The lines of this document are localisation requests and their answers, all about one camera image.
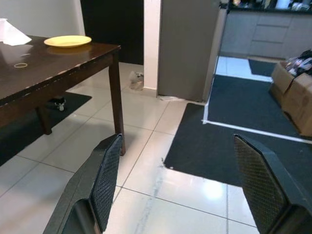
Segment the table leg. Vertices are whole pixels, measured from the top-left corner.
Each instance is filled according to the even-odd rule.
[[[43,132],[46,135],[50,135],[52,133],[50,119],[48,117],[47,110],[45,106],[39,106],[36,108],[37,116],[40,120],[40,124],[42,126]]]
[[[125,147],[125,136],[124,136],[124,129],[123,129],[118,54],[114,54],[113,60],[114,60],[113,64],[109,67],[109,83],[111,87],[115,132],[122,134],[123,143],[122,143],[121,155],[124,155],[126,153],[126,147]]]

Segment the cabinet drawer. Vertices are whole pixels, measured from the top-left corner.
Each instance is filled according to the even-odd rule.
[[[253,40],[261,40],[268,42],[283,42],[287,28],[275,26],[257,26],[253,36]]]
[[[260,14],[258,25],[288,27],[292,21],[292,18],[292,15],[262,13]]]
[[[281,58],[282,43],[253,41],[250,46],[249,55]]]

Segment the door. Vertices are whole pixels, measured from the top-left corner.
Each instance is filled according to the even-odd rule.
[[[158,94],[202,101],[219,0],[163,0]]]
[[[143,64],[144,1],[81,0],[85,32],[94,42],[121,45],[119,60]]]

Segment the kitchen cabinet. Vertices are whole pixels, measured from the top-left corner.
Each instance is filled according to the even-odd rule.
[[[287,59],[312,48],[312,15],[231,11],[220,55]]]

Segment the yellow plate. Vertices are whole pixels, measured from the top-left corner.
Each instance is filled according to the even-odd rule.
[[[87,44],[92,39],[86,36],[60,36],[49,38],[44,41],[44,44],[55,47],[76,47]]]

